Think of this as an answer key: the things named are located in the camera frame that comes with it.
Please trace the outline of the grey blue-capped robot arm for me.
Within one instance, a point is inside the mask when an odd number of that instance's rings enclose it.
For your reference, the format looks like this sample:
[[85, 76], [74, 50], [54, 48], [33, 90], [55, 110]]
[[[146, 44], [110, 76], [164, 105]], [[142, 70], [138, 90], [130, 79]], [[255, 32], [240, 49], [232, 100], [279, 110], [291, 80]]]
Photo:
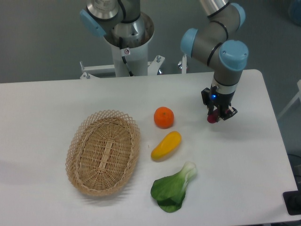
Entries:
[[[188, 29], [180, 48], [186, 56], [214, 71], [211, 86], [201, 95], [208, 109], [207, 120], [216, 123], [237, 112], [231, 101], [249, 51], [243, 42], [230, 40], [229, 36], [242, 26], [246, 15], [239, 4], [227, 0], [203, 0], [201, 5], [209, 24], [202, 31]], [[79, 16], [94, 36], [104, 37], [110, 44], [116, 76], [149, 74], [148, 43], [154, 27], [152, 20], [141, 11], [138, 0], [89, 0]]]

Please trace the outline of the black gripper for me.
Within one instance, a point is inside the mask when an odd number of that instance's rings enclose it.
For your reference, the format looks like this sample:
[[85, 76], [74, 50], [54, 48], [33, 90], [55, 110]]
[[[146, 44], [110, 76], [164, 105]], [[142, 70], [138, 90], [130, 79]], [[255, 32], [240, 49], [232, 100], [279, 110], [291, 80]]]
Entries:
[[227, 120], [233, 117], [238, 111], [231, 106], [234, 93], [222, 94], [217, 92], [217, 86], [205, 88], [201, 91], [203, 104], [208, 108], [208, 117], [214, 118], [217, 115], [216, 122]]

